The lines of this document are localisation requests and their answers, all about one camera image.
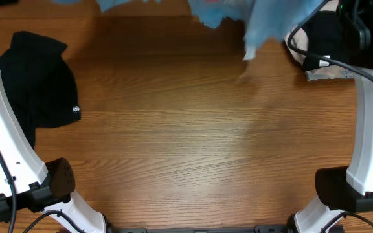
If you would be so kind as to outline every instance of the black cloth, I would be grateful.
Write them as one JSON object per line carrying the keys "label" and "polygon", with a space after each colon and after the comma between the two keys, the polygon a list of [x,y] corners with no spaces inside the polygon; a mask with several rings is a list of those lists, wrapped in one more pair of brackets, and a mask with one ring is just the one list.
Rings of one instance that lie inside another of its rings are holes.
{"label": "black cloth", "polygon": [[[308,52],[329,55],[331,59],[349,64],[349,50],[343,42],[343,29],[336,12],[320,11],[302,29],[309,38]],[[307,56],[303,71],[318,68],[321,68],[319,59]]]}
{"label": "black cloth", "polygon": [[[80,120],[74,76],[61,55],[67,45],[30,32],[16,32],[0,57],[6,96],[32,147],[36,127],[58,127]],[[10,213],[0,216],[9,221]]]}

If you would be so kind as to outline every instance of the light blue fabric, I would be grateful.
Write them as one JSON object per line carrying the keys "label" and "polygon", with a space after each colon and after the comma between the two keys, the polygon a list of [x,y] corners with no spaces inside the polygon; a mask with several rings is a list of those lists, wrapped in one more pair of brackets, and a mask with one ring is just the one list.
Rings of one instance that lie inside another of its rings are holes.
{"label": "light blue fabric", "polygon": [[244,36],[245,46],[256,49],[269,38],[282,41],[323,0],[257,0]]}
{"label": "light blue fabric", "polygon": [[253,8],[254,0],[188,0],[191,14],[210,28],[220,25],[223,18],[247,21]]}
{"label": "light blue fabric", "polygon": [[[75,3],[79,0],[53,0]],[[102,12],[131,0],[97,0]],[[204,25],[216,28],[223,18],[244,20],[245,60],[253,59],[255,51],[269,38],[283,40],[298,23],[310,15],[323,0],[188,0],[192,15]]]}

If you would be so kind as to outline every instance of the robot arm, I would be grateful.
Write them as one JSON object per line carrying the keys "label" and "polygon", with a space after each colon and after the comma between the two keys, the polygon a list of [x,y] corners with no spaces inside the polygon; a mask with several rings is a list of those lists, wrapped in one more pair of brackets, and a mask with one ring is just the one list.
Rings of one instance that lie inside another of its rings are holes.
{"label": "robot arm", "polygon": [[[373,75],[373,70],[363,70]],[[358,74],[354,78],[357,120],[352,161],[349,167],[316,173],[317,196],[289,219],[296,232],[320,233],[341,212],[373,210],[373,83]]]}
{"label": "robot arm", "polygon": [[[8,103],[0,71],[0,152],[14,178],[18,209],[45,213],[59,210],[85,232],[111,232],[105,217],[94,211],[74,190],[74,176],[66,159],[44,163],[31,148]],[[10,185],[0,164],[0,216],[12,211]],[[52,216],[70,232],[76,231],[64,218]]]}

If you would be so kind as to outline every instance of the white label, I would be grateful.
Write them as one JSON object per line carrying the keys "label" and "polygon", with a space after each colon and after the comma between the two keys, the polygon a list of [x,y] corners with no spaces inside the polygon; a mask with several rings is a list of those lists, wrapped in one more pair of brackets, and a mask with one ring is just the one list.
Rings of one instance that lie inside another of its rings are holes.
{"label": "white label", "polygon": [[[325,55],[324,57],[325,58],[330,58],[330,55]],[[329,62],[319,60],[319,67],[325,67],[325,66],[329,66]]]}
{"label": "white label", "polygon": [[341,71],[340,77],[341,78],[354,78],[354,73],[352,71],[348,71],[348,70]]}

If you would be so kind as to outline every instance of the wood grain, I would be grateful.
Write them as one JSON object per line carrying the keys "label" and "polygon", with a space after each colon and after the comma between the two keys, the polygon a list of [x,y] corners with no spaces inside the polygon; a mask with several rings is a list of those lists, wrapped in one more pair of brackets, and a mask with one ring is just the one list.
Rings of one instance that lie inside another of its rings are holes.
{"label": "wood grain", "polygon": [[0,19],[74,18],[94,16],[189,16],[187,0],[131,0],[129,3],[100,11],[96,0],[80,0],[75,4],[58,4],[53,0],[20,0],[18,4],[0,6]]}
{"label": "wood grain", "polygon": [[[211,30],[189,17],[0,20],[0,55],[18,30],[69,44],[82,119],[38,129],[36,151],[67,158],[78,191],[117,227],[285,223],[315,195],[317,169],[350,162],[353,81],[307,83],[274,41],[246,68],[238,22]],[[37,216],[19,211],[17,231]],[[34,232],[59,229],[45,219]]]}

